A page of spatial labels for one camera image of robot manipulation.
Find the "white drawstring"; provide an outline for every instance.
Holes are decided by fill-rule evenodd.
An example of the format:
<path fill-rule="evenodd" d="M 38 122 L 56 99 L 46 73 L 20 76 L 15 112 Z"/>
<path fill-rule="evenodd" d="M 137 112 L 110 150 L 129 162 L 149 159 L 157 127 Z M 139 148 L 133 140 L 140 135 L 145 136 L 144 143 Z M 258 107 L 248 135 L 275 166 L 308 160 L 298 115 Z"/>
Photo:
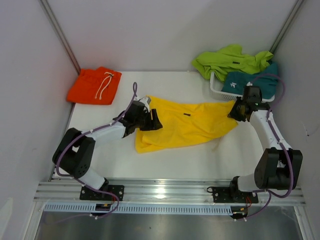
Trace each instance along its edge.
<path fill-rule="evenodd" d="M 114 76 L 111 72 L 107 72 L 107 71 L 106 71 L 104 74 L 109 74 L 109 76 L 105 77 L 105 78 L 103 79 L 103 81 L 101 82 L 98 91 L 96 91 L 96 93 L 95 93 L 95 97 L 94 97 L 95 99 L 97 99 L 98 93 L 99 93 L 102 85 L 104 84 L 105 80 L 106 80 L 107 78 L 110 78 L 109 82 L 106 84 L 106 86 L 105 86 L 105 87 L 101 90 L 101 92 L 100 92 L 99 100 L 102 99 L 102 93 L 104 92 L 104 90 L 106 89 L 106 87 L 109 86 L 109 84 L 110 84 L 110 82 L 111 82 L 111 79 L 112 79 L 112 77 Z"/>

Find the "white table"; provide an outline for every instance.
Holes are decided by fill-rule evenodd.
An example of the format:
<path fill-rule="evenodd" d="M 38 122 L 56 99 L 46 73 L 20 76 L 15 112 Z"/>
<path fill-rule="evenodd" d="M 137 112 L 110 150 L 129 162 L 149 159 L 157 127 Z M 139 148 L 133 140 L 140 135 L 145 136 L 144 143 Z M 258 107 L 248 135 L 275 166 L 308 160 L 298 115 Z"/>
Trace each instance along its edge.
<path fill-rule="evenodd" d="M 217 102 L 209 81 L 196 72 L 123 72 L 112 105 L 76 104 L 69 127 L 78 130 L 104 125 L 123 111 L 137 82 L 140 97 L 152 95 L 177 103 Z M 221 139 L 189 147 L 138 154 L 136 134 L 94 150 L 91 166 L 106 178 L 205 180 L 231 179 L 253 173 L 262 155 L 258 135 L 240 123 Z"/>

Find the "white wall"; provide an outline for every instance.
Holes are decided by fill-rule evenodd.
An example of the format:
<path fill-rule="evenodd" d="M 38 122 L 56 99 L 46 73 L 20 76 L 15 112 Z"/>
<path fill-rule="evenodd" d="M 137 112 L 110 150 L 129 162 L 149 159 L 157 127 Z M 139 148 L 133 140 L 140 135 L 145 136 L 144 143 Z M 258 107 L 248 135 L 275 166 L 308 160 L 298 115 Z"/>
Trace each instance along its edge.
<path fill-rule="evenodd" d="M 49 0 L 82 68 L 185 71 L 203 51 L 269 50 L 296 0 Z"/>
<path fill-rule="evenodd" d="M 76 72 L 37 0 L 0 1 L 0 208 L 4 240 L 22 237 L 38 182 L 49 177 Z"/>
<path fill-rule="evenodd" d="M 320 1 L 307 0 L 275 54 L 287 92 L 274 110 L 286 140 L 303 154 L 299 177 L 314 230 L 320 227 Z"/>

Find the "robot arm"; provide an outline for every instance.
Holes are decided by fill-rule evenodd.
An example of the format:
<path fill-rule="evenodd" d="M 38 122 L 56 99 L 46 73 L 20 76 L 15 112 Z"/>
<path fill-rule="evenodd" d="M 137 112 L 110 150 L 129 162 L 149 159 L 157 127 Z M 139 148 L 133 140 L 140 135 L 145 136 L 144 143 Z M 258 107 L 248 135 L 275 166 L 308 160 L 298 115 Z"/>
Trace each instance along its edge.
<path fill-rule="evenodd" d="M 294 189 L 297 185 L 302 164 L 302 153 L 293 150 L 281 135 L 275 124 L 270 106 L 262 103 L 262 93 L 257 86 L 246 86 L 243 97 L 238 97 L 230 118 L 237 121 L 249 121 L 257 132 L 264 150 L 254 173 L 235 177 L 230 186 L 236 191 L 252 192 L 256 190 L 277 189 L 288 190 L 291 177 Z M 293 176 L 290 176 L 288 160 L 284 151 L 288 152 Z"/>
<path fill-rule="evenodd" d="M 112 122 L 109 127 L 103 127 L 97 131 L 91 130 L 91 133 L 82 136 L 62 156 L 59 167 L 93 189 L 105 189 L 108 186 L 108 180 L 90 167 L 94 149 L 107 142 L 122 139 L 132 134 L 137 128 L 141 131 L 161 129 L 163 126 L 158 119 L 157 111 L 156 109 L 150 110 L 150 102 L 149 97 L 134 100 L 124 116 L 117 122 Z M 68 145 L 86 132 L 75 128 L 66 131 L 53 155 L 53 163 L 57 164 L 59 157 Z"/>

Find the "metal bar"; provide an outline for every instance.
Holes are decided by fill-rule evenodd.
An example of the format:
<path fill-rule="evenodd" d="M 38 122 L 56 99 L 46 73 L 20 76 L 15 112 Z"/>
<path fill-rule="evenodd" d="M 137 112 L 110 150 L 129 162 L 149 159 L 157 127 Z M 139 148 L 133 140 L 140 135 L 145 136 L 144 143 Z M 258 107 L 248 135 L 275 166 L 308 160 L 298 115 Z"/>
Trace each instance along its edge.
<path fill-rule="evenodd" d="M 38 231 L 38 226 L 40 223 L 40 219 L 42 216 L 42 213 L 45 208 L 44 202 L 35 202 L 33 206 L 33 212 L 31 214 L 28 227 L 25 231 L 24 237 L 22 239 L 24 240 L 32 240 L 36 238 L 36 234 Z"/>
<path fill-rule="evenodd" d="M 55 16 L 54 12 L 52 11 L 48 1 L 47 0 L 39 0 L 39 3 L 42 6 L 44 13 L 48 17 L 48 20 L 51 23 L 53 30 L 55 31 L 57 37 L 59 38 L 61 44 L 63 45 L 63 48 L 64 48 L 66 54 L 68 55 L 69 59 L 71 60 L 76 72 L 79 74 L 81 68 L 78 64 L 78 61 L 77 61 L 77 59 L 76 59 L 76 57 L 70 47 L 70 44 L 68 43 L 68 40 L 66 39 L 66 36 L 65 36 L 64 32 L 62 31 L 62 28 L 61 28 L 61 26 Z"/>
<path fill-rule="evenodd" d="M 275 54 L 275 52 L 277 51 L 280 43 L 283 41 L 283 39 L 284 39 L 285 35 L 287 34 L 289 28 L 291 27 L 291 25 L 293 24 L 294 20 L 298 16 L 299 11 L 302 8 L 303 3 L 305 1 L 306 0 L 297 0 L 295 2 L 295 4 L 294 4 L 293 8 L 291 9 L 288 17 L 285 20 L 283 26 L 281 27 L 280 32 L 276 36 L 276 38 L 275 38 L 275 40 L 274 40 L 274 42 L 272 44 L 272 47 L 269 50 L 271 53 Z"/>
<path fill-rule="evenodd" d="M 303 240 L 315 240 L 315 235 L 312 231 L 306 207 L 295 206 L 295 215 L 299 223 Z"/>
<path fill-rule="evenodd" d="M 154 205 L 215 205 L 243 206 L 242 203 L 214 203 L 212 194 L 207 192 L 210 186 L 227 186 L 228 180 L 216 181 L 182 181 L 182 180 L 142 180 L 142 179 L 110 179 L 112 185 L 124 185 L 122 203 L 154 204 Z M 75 180 L 53 180 L 40 182 L 34 201 L 96 203 L 96 201 L 80 200 L 81 185 Z M 259 203 L 263 206 L 269 194 L 258 194 Z M 273 197 L 270 206 L 305 206 L 305 199 L 300 187 L 292 191 L 289 197 L 281 199 Z"/>

